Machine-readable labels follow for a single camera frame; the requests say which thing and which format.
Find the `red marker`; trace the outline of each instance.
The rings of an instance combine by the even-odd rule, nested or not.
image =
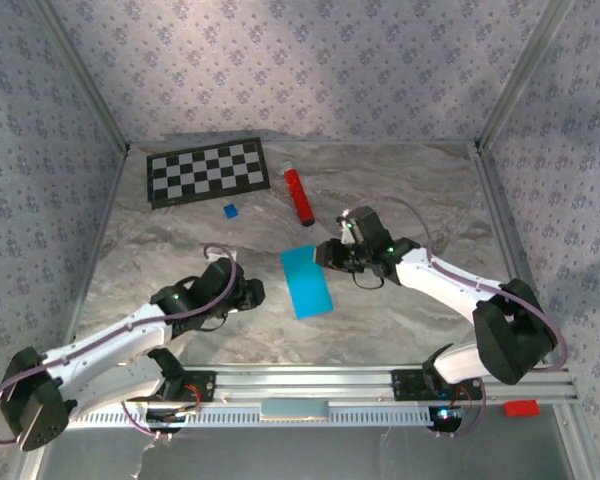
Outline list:
[[[298,172],[293,168],[291,162],[282,165],[282,172],[287,181],[287,187],[289,187],[289,193],[291,194],[291,198],[293,198],[293,203],[296,206],[296,212],[300,218],[300,223],[302,223],[303,227],[310,227],[316,223],[316,220],[313,218],[311,205],[309,205],[307,195],[304,193],[304,188],[302,188]]]

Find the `blue block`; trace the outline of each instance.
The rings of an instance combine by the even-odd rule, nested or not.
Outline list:
[[[280,254],[293,309],[298,319],[333,310],[333,301],[324,272],[313,260],[314,251],[313,245],[307,245]]]
[[[230,203],[226,207],[224,207],[224,213],[227,215],[227,218],[233,218],[238,216],[238,209],[233,203]]]

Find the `marble surface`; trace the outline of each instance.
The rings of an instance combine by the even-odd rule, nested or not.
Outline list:
[[[506,278],[471,161],[449,148],[424,145],[265,144],[271,189],[152,211],[146,196],[147,153],[130,152],[80,323],[78,337],[136,310],[161,287],[206,267],[202,247],[221,242],[237,251],[247,278],[264,282],[259,308],[232,315],[214,333],[191,333],[170,348],[185,364],[420,363],[441,345],[466,340],[471,325],[419,292],[387,284],[358,289],[351,277],[326,272],[335,310],[296,320],[280,253],[338,236],[335,218],[364,200],[394,237],[425,240],[417,219],[398,204],[408,199],[424,215],[437,255],[490,278]],[[291,160],[310,197],[316,224],[296,217],[280,165]],[[239,215],[227,219],[234,203]],[[371,275],[360,283],[373,284]]]

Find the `cable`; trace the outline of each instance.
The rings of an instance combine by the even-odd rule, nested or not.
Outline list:
[[[122,411],[124,412],[125,417],[127,417],[127,420],[129,420],[129,422],[131,422],[131,425],[133,425],[133,427],[140,433],[144,433],[145,435],[149,435],[151,437],[156,437],[160,435],[160,432],[152,432],[148,428],[144,428],[142,425],[136,422],[135,419],[129,413],[129,410],[127,409],[126,401],[120,402],[120,406],[122,406]]]
[[[456,402],[458,401],[458,397],[460,396],[458,394],[459,391],[463,391],[464,394],[467,396],[467,399],[469,400],[469,408],[467,408],[467,410],[464,412],[464,413],[469,413],[469,411],[471,410],[471,406],[473,405],[473,399],[471,398],[471,395],[469,394],[469,390],[467,390],[464,387],[464,385],[458,385],[458,387],[456,388],[456,396],[453,399],[453,402],[451,402],[447,408],[451,409],[456,404]]]
[[[523,300],[522,298],[519,298],[509,292],[505,292],[504,290],[500,290],[498,288],[491,287],[490,285],[478,284],[473,280],[469,280],[468,278],[465,278],[462,275],[458,275],[457,273],[450,272],[449,270],[441,267],[439,264],[437,264],[434,261],[433,250],[432,250],[431,231],[429,230],[429,226],[427,225],[426,220],[422,217],[420,212],[418,212],[415,209],[415,207],[413,207],[411,204],[409,204],[409,202],[407,202],[406,200],[403,200],[401,198],[391,197],[391,196],[382,196],[381,198],[383,200],[389,200],[389,201],[397,202],[397,203],[404,205],[418,218],[418,220],[422,224],[422,227],[424,228],[424,231],[427,235],[427,243],[425,245],[425,248],[427,251],[427,260],[429,261],[429,263],[435,270],[442,273],[444,276],[450,278],[451,280],[455,280],[456,282],[461,283],[467,287],[477,288],[478,290],[484,290],[485,292],[489,292],[494,295],[500,295],[501,297],[504,297],[508,300],[511,300],[514,303],[517,303],[524,309],[533,313],[536,317],[540,318],[549,327],[551,332],[555,335],[556,339],[558,340],[558,345],[560,346],[560,356],[558,358],[558,361],[555,364],[549,365],[547,367],[540,367],[540,368],[536,367],[536,368],[532,369],[533,371],[555,372],[557,370],[560,370],[564,366],[564,364],[567,361],[567,357],[569,355],[569,350],[567,347],[567,341],[564,338],[564,335],[560,331],[560,328],[558,327],[558,324],[555,322],[555,320],[553,320],[551,317],[546,315],[544,312],[541,312],[538,308],[534,307],[533,305],[531,305],[529,302]]]
[[[217,327],[213,327],[213,328],[204,328],[204,327],[200,327],[198,328],[198,332],[206,332],[206,333],[210,333],[210,332],[215,332],[216,330],[218,330],[220,327],[222,327],[227,321],[227,316],[223,315],[222,316],[222,322],[220,323],[220,325],[218,325]]]
[[[179,412],[188,412],[189,410],[198,408],[200,406],[200,404],[202,403],[202,395],[200,395],[200,390],[198,390],[198,387],[196,387],[193,384],[188,383],[187,385],[184,386],[184,388],[186,390],[189,390],[190,392],[193,392],[193,394],[196,396],[196,403],[194,405],[182,407],[181,409],[178,410]]]
[[[479,378],[478,381],[480,382],[480,393],[482,394],[482,401],[480,402],[478,415],[476,415],[476,418],[473,419],[473,422],[471,422],[467,428],[464,428],[459,432],[455,432],[452,435],[450,435],[452,438],[468,435],[469,433],[473,432],[476,428],[478,428],[478,425],[480,425],[480,422],[482,422],[482,418],[484,417],[484,414],[487,411],[487,392],[484,389],[484,382],[482,381],[482,379]]]
[[[132,330],[134,328],[137,328],[137,327],[140,327],[143,325],[148,325],[151,323],[161,323],[161,322],[165,322],[167,320],[183,320],[183,319],[189,318],[194,315],[199,315],[201,313],[204,313],[204,312],[214,308],[216,305],[218,305],[218,303],[220,303],[222,300],[224,300],[224,298],[227,295],[229,295],[229,293],[231,293],[231,290],[233,289],[235,280],[236,280],[237,266],[236,266],[236,261],[234,260],[229,249],[223,245],[219,245],[219,244],[215,244],[215,243],[210,243],[210,244],[207,244],[204,246],[202,253],[203,253],[205,259],[209,259],[208,250],[210,248],[217,248],[217,249],[221,250],[222,253],[224,253],[229,258],[229,261],[231,263],[231,273],[229,275],[229,281],[227,282],[227,286],[220,293],[220,295],[218,295],[215,299],[211,300],[206,305],[203,305],[202,307],[198,307],[189,312],[173,313],[171,315],[163,315],[160,317],[143,318],[141,320],[136,320],[135,322],[130,322],[129,324],[124,325],[124,326],[118,328],[117,330],[110,332],[109,334],[105,335],[104,337],[99,338],[98,340],[95,340],[94,342],[92,342],[88,345],[85,345],[84,347],[80,348],[79,350],[76,350],[75,352],[68,354],[64,358],[59,358],[58,360],[54,360],[52,362],[43,363],[41,365],[38,365],[37,367],[31,368],[24,372],[18,373],[16,375],[14,375],[13,377],[8,378],[7,380],[5,380],[4,382],[2,382],[0,384],[0,394],[3,391],[5,391],[7,388],[11,387],[12,385],[15,385],[16,383],[18,383],[26,378],[29,378],[33,375],[37,375],[38,373],[44,372],[50,368],[54,368],[59,365],[66,364],[67,362],[70,362],[71,360],[74,360],[75,358],[80,357],[81,355],[84,355],[85,353],[90,352],[94,348],[97,348],[100,345],[103,345],[104,343],[116,338],[117,336],[128,333],[130,330]],[[13,445],[13,444],[17,443],[17,441],[18,441],[18,438],[12,438],[9,440],[0,440],[0,447]]]
[[[356,272],[351,272],[351,276],[353,277],[353,283],[356,284],[356,287],[361,288],[362,290],[379,290],[384,287],[384,278],[380,278],[380,285],[376,285],[375,287],[365,287],[358,283],[356,279]]]

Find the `checkerboard calibration pattern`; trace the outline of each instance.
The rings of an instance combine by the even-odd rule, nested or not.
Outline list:
[[[269,188],[259,138],[147,157],[154,209]]]

